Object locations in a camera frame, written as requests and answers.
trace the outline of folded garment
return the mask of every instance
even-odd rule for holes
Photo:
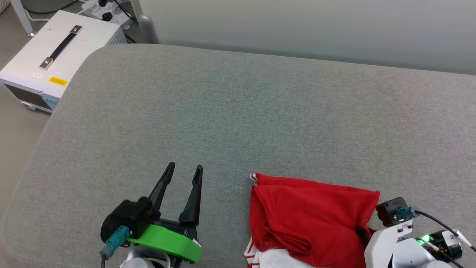
[[[253,238],[249,240],[245,257],[248,268],[313,268],[309,264],[291,257],[285,248],[261,252],[253,244]]]
[[[260,252],[287,249],[314,267],[365,268],[365,244],[357,231],[371,236],[366,224],[379,192],[314,181],[251,176],[249,224]]]

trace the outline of yellow label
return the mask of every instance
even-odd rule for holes
[[[68,81],[52,76],[50,82],[64,86]]]

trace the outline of white metal power supply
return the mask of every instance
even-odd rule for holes
[[[51,113],[84,60],[120,43],[120,25],[60,10],[3,68],[0,84],[26,108]]]

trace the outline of floor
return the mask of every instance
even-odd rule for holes
[[[22,2],[31,10],[49,11],[65,6],[70,1],[23,0]],[[129,3],[123,5],[125,9],[131,10]],[[75,3],[65,10],[79,12],[81,4]],[[51,16],[52,14],[32,14],[35,19]],[[45,22],[31,23],[35,31],[39,31],[44,24]],[[137,42],[143,41],[137,24],[134,24],[127,34]],[[0,69],[2,69],[30,40],[11,5],[0,14],[0,40]],[[8,200],[49,117],[49,113],[23,108],[6,89],[0,88],[0,216],[7,207]],[[0,267],[8,267],[2,256],[0,256]]]

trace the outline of white wall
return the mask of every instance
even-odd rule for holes
[[[159,41],[476,74],[476,0],[139,0]]]

